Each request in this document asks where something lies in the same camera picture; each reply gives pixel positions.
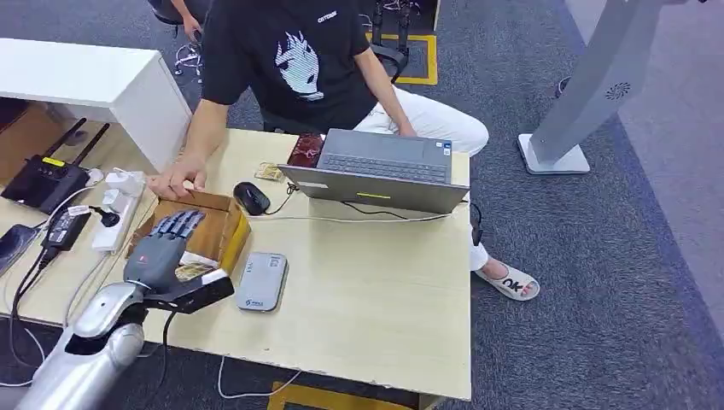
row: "black computer mouse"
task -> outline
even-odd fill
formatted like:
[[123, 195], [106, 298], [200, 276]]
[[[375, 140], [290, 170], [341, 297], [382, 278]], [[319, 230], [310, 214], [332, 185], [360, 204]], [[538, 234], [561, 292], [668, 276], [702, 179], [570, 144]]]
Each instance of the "black computer mouse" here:
[[261, 215], [269, 208], [271, 202], [256, 185], [241, 182], [234, 187], [234, 197], [244, 206], [249, 215]]

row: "white power strip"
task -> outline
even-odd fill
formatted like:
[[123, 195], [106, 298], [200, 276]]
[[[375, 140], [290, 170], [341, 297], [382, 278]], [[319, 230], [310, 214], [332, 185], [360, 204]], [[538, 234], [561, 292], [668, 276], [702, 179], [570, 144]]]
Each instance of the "white power strip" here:
[[[131, 225], [138, 203], [141, 201], [143, 189], [146, 186], [146, 178], [142, 172], [110, 173], [106, 177], [106, 183], [108, 183], [110, 189], [106, 191], [107, 195], [104, 196], [104, 202], [108, 198], [108, 203], [104, 203], [104, 207], [118, 213], [120, 221], [110, 227], [98, 224], [91, 247], [100, 252], [117, 252]], [[122, 209], [113, 209], [111, 202], [116, 204], [124, 203], [125, 206]]]

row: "sandal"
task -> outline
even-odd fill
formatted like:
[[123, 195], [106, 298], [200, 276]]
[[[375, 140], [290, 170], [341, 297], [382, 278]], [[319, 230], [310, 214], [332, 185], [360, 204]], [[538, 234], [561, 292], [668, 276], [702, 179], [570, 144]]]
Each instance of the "sandal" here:
[[[496, 289], [500, 290], [500, 293], [510, 297], [511, 299], [515, 299], [516, 301], [529, 301], [540, 293], [540, 285], [532, 276], [517, 270], [515, 267], [508, 266], [505, 263], [503, 263], [503, 266], [508, 269], [508, 274], [502, 279], [491, 279], [483, 272], [475, 271], [475, 273]], [[526, 295], [524, 295], [523, 289], [525, 289], [529, 284], [535, 284], [535, 286]]]

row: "router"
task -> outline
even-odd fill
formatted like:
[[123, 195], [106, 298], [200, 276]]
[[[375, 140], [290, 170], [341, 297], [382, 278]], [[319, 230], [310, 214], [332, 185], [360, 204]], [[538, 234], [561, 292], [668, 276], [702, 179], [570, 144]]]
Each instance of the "router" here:
[[80, 162], [98, 144], [98, 140], [111, 125], [108, 123], [103, 125], [73, 162], [59, 161], [52, 155], [83, 126], [85, 121], [85, 118], [81, 118], [42, 155], [33, 155], [27, 159], [26, 165], [15, 175], [0, 196], [50, 215], [75, 191], [83, 189], [89, 176], [88, 170], [81, 167]]

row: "white pants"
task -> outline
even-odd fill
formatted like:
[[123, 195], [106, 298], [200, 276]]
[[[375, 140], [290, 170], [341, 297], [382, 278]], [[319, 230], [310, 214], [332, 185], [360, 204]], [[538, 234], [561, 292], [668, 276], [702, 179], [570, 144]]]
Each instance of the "white pants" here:
[[[488, 143], [488, 129], [479, 120], [455, 108], [394, 88], [412, 128], [422, 138], [442, 138], [452, 141], [452, 149], [473, 156]], [[354, 128], [355, 131], [392, 134], [397, 125], [378, 102], [375, 108]], [[488, 252], [479, 244], [473, 246], [470, 235], [470, 270], [488, 263]]]

